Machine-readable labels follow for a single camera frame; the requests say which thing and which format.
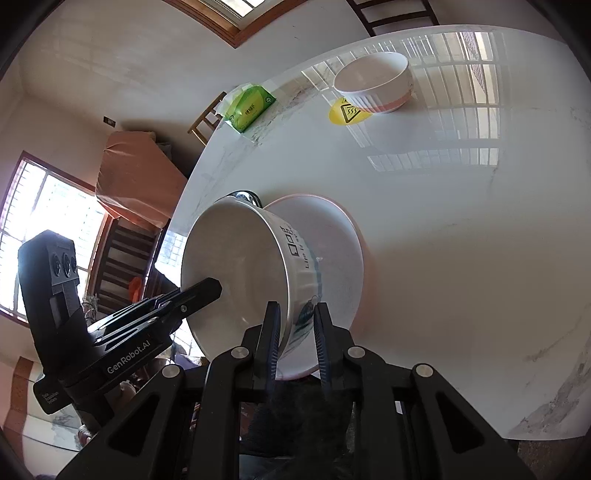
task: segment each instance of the bowl rim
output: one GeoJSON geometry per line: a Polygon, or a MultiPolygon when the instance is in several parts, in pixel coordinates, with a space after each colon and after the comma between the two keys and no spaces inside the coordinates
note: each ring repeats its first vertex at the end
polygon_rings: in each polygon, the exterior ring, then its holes
{"type": "Polygon", "coordinates": [[[338,71],[338,73],[335,75],[335,79],[333,80],[333,88],[335,90],[337,90],[338,92],[343,93],[343,94],[345,94],[345,93],[365,93],[365,92],[371,92],[372,90],[375,90],[377,88],[380,88],[380,87],[386,85],[387,83],[393,82],[398,77],[400,77],[402,74],[404,74],[407,70],[409,70],[409,67],[410,67],[410,63],[408,62],[408,57],[406,55],[403,55],[402,53],[399,53],[397,51],[375,51],[373,53],[370,53],[369,55],[364,55],[363,57],[359,57],[358,59],[354,59],[354,61],[352,61],[351,63],[348,63],[343,68],[341,68],[338,71]],[[402,71],[400,73],[398,73],[395,77],[393,77],[393,78],[391,78],[389,80],[386,80],[385,82],[380,83],[379,85],[375,85],[373,87],[370,87],[370,88],[364,88],[364,89],[361,89],[361,90],[345,90],[345,89],[339,89],[336,86],[337,79],[339,78],[339,75],[341,75],[341,72],[344,72],[347,68],[349,68],[351,65],[355,64],[358,60],[366,59],[368,57],[371,57],[373,55],[378,55],[378,54],[380,56],[382,54],[386,54],[386,55],[398,55],[398,56],[404,58],[404,60],[406,62],[406,65],[404,66],[404,68],[402,69],[402,71]]]}

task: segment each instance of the screw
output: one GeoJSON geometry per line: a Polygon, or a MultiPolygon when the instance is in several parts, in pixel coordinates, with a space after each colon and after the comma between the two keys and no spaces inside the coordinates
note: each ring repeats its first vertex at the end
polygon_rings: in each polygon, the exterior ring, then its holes
{"type": "Polygon", "coordinates": [[[431,368],[430,365],[427,365],[427,364],[417,365],[416,371],[417,371],[417,375],[420,375],[421,377],[425,377],[425,378],[428,378],[431,375],[433,375],[433,369],[431,368]]]}
{"type": "Polygon", "coordinates": [[[234,358],[246,358],[250,352],[245,346],[237,346],[232,349],[232,356],[234,358]]]}
{"type": "Polygon", "coordinates": [[[347,353],[353,358],[361,358],[365,355],[365,350],[363,350],[360,346],[352,346],[349,350],[347,350],[347,353]]]}
{"type": "Polygon", "coordinates": [[[166,378],[174,378],[181,372],[178,365],[167,365],[162,369],[162,375],[166,378]]]}

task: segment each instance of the white table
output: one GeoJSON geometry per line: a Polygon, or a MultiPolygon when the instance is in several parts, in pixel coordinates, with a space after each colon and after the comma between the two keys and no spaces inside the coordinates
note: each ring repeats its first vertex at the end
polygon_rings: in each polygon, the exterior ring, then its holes
{"type": "MultiPolygon", "coordinates": [[[[333,50],[264,86],[278,101],[244,136],[215,132],[168,243],[182,251],[199,214],[233,190],[264,203],[330,197],[373,260],[375,308],[356,343],[390,363],[434,365],[505,437],[583,435],[591,85],[568,47],[506,28],[420,28],[333,50]],[[409,57],[411,102],[330,123],[334,74],[382,50],[409,57]]],[[[160,268],[178,282],[180,256],[163,252],[160,268]]]]}

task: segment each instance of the yellow circular label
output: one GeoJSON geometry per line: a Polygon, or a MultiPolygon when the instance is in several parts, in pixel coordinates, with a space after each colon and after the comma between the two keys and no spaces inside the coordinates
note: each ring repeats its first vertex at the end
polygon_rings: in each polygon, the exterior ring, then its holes
{"type": "Polygon", "coordinates": [[[372,113],[364,112],[351,105],[345,97],[340,97],[330,109],[329,119],[335,125],[353,125],[372,115],[372,113]]]}

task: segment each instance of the plastic bag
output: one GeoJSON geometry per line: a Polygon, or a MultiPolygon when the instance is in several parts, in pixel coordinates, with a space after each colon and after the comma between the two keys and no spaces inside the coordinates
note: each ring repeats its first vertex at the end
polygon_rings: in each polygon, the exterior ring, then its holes
{"type": "Polygon", "coordinates": [[[244,132],[270,105],[275,97],[260,85],[246,83],[228,93],[216,113],[240,133],[244,132]]]}

